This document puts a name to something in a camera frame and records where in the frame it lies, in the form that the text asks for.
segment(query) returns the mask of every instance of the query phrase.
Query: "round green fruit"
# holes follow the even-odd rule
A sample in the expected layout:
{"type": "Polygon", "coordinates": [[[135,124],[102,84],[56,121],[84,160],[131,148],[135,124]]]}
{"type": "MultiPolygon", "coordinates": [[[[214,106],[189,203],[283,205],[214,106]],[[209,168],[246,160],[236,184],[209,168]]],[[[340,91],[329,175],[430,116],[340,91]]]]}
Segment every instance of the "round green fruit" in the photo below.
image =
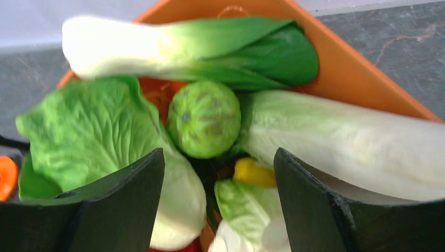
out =
{"type": "Polygon", "coordinates": [[[228,151],[241,128],[235,93],[224,84],[199,81],[182,88],[168,109],[167,128],[175,145],[197,159],[228,151]]]}

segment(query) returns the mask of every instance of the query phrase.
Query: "gray floor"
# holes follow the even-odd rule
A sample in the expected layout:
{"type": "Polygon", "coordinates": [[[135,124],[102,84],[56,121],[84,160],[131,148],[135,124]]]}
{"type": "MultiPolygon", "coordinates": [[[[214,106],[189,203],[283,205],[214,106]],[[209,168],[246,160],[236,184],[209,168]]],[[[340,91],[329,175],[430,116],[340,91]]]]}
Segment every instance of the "gray floor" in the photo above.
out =
{"type": "MultiPolygon", "coordinates": [[[[445,119],[445,2],[319,19],[445,119]]],[[[52,91],[68,68],[60,49],[1,56],[0,134],[21,139],[15,117],[52,91]]]]}

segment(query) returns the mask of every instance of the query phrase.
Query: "orange bin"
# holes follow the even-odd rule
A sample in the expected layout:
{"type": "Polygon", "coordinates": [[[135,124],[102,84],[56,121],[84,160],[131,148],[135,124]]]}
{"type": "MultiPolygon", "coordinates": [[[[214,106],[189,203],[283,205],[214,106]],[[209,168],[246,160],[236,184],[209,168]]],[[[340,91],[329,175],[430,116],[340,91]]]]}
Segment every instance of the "orange bin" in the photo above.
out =
{"type": "MultiPolygon", "coordinates": [[[[135,22],[164,24],[195,18],[248,15],[290,18],[304,28],[306,36],[318,53],[320,72],[312,83],[298,87],[296,91],[441,122],[437,116],[293,0],[162,0],[135,22]]],[[[71,78],[76,76],[69,71],[59,87],[63,87],[71,78]]],[[[207,251],[208,243],[213,238],[208,233],[211,232],[210,229],[206,230],[201,238],[203,251],[207,251]]]]}

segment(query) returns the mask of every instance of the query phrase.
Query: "white wall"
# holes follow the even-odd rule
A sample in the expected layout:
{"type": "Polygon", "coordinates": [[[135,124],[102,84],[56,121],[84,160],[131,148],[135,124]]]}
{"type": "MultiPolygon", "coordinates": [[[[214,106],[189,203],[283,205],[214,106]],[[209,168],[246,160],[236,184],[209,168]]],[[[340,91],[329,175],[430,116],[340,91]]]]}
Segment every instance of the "white wall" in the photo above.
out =
{"type": "MultiPolygon", "coordinates": [[[[316,16],[438,1],[440,0],[296,0],[316,16]]],[[[0,53],[59,47],[62,22],[76,14],[99,14],[132,20],[156,2],[157,0],[0,0],[0,53]]]]}

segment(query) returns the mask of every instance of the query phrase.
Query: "round green vegetable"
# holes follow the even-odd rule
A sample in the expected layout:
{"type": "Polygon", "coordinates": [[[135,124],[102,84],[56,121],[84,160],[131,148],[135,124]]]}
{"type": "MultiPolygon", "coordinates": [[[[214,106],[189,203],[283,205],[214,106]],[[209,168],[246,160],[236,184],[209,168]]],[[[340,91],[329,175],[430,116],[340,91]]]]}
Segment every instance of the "round green vegetable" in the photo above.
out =
{"type": "Polygon", "coordinates": [[[187,155],[197,159],[221,155],[233,145],[241,128],[238,98],[224,84],[189,84],[173,97],[167,128],[187,155]]]}

